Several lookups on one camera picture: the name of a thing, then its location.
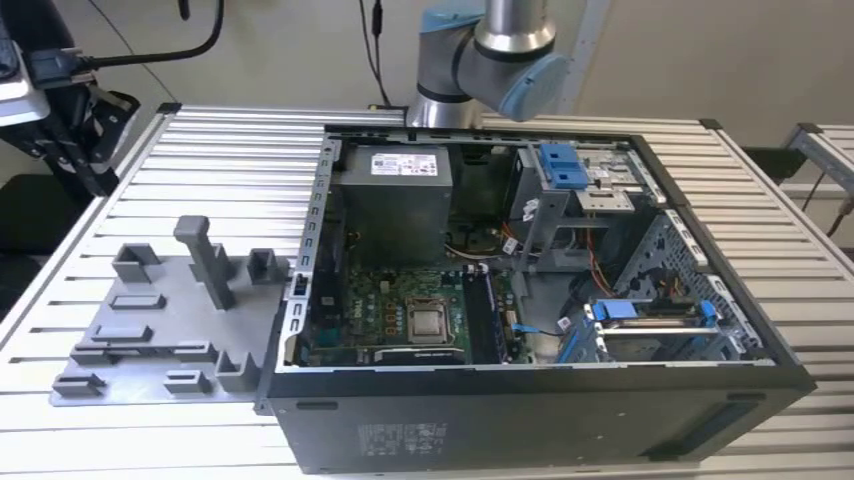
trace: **metal rail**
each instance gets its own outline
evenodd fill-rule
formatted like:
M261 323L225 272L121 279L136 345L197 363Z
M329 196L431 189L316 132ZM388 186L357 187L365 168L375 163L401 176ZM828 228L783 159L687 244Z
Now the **metal rail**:
M9 336L0 350L0 472L45 479L113 478L116 469L132 478L300 476L274 419L256 416L248 404L54 408L48 391L109 289L118 246L136 241L158 252L182 251L169 236L174 219L200 214L210 217L212 240L229 253L268 247L292 257L322 124L400 122L388 112L209 107L184 107L160 120L128 159L116 194L80 224L2 324ZM484 123L644 136L818 390L699 465L437 472L417 478L851 478L851 265L725 134L687 120L543 117L515 124L487 117Z
M854 126L802 123L784 147L799 150L854 195Z

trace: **orange wire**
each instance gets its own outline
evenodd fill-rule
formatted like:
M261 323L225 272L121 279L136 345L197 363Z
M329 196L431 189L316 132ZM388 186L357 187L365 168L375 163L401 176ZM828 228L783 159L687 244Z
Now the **orange wire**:
M604 274L601 273L601 269L599 268L599 262L596 262L596 255L592 253L592 236L589 234L589 229L587 229L587 251L589 252L589 275L592 277L592 281L596 282L596 286L604 292L608 297L612 297L613 291L611 290L611 285L608 281L604 279Z

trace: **open computer tower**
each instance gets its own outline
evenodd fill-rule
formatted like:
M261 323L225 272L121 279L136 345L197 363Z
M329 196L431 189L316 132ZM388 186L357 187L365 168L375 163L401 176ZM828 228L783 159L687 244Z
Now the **open computer tower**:
M269 347L308 473L699 460L814 389L627 135L326 127Z

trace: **black computer chassis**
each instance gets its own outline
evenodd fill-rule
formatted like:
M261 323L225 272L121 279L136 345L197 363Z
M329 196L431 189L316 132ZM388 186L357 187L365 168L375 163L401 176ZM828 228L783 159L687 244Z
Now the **black computer chassis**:
M401 127L328 126L326 132ZM508 131L405 129L511 139ZM453 368L274 373L270 343L256 411L273 414L305 473L356 473L699 461L815 389L641 136L524 132L627 141L681 217L775 366Z

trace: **label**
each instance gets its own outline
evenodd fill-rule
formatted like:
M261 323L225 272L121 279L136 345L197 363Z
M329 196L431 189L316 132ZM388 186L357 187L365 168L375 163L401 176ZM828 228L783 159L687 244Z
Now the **label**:
M557 327L560 327L560 330L564 333L568 332L571 326L572 321L567 317L563 317L560 320L557 320Z
M504 242L504 246L501 247L501 250L507 255L512 255L512 253L516 251L517 246L519 246L519 241L515 238L508 238L507 241Z
M376 153L371 157L371 175L435 177L439 175L435 155Z
M591 168L587 172L593 178L608 178L608 171L603 168Z
M441 455L447 423L359 425L359 450L365 457Z

